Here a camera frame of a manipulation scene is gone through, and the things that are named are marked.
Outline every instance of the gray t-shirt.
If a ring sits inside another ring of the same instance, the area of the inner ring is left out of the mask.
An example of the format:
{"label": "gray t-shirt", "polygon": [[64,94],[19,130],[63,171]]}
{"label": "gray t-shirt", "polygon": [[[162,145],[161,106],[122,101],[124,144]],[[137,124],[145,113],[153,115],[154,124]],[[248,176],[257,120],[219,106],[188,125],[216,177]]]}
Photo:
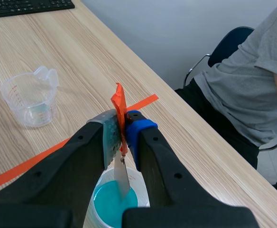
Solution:
{"label": "gray t-shirt", "polygon": [[194,77],[212,106],[257,146],[277,135],[277,8],[239,50]]}

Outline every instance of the floor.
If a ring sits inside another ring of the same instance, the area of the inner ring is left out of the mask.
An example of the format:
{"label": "floor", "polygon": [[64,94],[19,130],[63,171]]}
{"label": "floor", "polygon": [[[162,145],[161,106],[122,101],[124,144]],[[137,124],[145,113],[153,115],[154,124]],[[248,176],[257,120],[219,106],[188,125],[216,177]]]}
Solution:
{"label": "floor", "polygon": [[[277,138],[264,147],[276,143]],[[277,182],[277,149],[259,153],[258,171],[269,183],[275,184]]]}

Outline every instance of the black pants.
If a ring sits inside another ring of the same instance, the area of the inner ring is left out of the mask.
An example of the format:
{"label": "black pants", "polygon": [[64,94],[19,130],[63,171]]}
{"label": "black pants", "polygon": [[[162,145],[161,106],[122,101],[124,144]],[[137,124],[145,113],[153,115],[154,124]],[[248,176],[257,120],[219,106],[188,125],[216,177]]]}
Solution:
{"label": "black pants", "polygon": [[216,111],[203,95],[194,79],[179,94],[217,133],[220,134],[255,169],[258,165],[259,148],[242,136],[232,123]]}

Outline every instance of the orange tape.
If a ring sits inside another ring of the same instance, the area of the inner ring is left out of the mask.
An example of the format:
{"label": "orange tape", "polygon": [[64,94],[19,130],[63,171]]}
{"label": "orange tape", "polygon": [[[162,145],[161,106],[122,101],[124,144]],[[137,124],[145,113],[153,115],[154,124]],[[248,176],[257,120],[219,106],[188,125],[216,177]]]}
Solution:
{"label": "orange tape", "polygon": [[141,100],[141,101],[137,102],[136,104],[129,106],[127,108],[127,112],[132,111],[132,110],[141,109],[141,108],[147,106],[148,104],[151,104],[152,102],[156,101],[157,99],[158,99],[157,95],[153,94],[153,95],[145,98],[144,100]]}
{"label": "orange tape", "polygon": [[28,171],[37,163],[39,163],[41,160],[43,160],[46,156],[63,147],[69,139],[63,140],[62,142],[56,144],[55,146],[49,148],[48,150],[41,152],[40,154],[30,158],[29,160],[26,160],[23,163],[13,167],[12,169],[7,170],[4,173],[0,174],[0,185]]}
{"label": "orange tape", "polygon": [[[153,94],[147,98],[145,98],[144,100],[130,106],[127,108],[127,112],[131,111],[131,110],[138,110],[141,109],[145,106],[147,106],[148,104],[156,101],[158,99],[158,97]],[[49,148],[48,150],[41,152],[40,154],[30,158],[27,161],[24,161],[23,163],[13,167],[10,170],[5,171],[4,173],[0,174],[0,185],[12,180],[13,178],[23,174],[24,172],[28,171],[29,169],[31,169],[34,165],[36,165],[37,163],[39,163],[41,160],[43,160],[46,156],[50,155],[51,153],[55,152],[56,150],[60,149],[61,147],[63,147],[67,141],[69,140],[65,139],[63,141],[61,141],[60,143],[56,144],[55,146]]]}

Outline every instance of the clamp jaw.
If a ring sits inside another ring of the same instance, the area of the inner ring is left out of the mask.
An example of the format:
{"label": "clamp jaw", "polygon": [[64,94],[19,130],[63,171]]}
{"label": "clamp jaw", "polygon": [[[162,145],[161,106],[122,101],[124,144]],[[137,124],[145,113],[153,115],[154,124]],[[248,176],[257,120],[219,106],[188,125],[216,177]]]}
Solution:
{"label": "clamp jaw", "polygon": [[[138,111],[128,112],[126,120],[126,140],[146,183],[150,208],[126,210],[123,228],[259,227],[248,208],[228,206],[206,192],[155,123]],[[83,227],[95,185],[119,148],[119,137],[112,136],[117,129],[113,112],[102,113],[2,189],[0,227]]]}

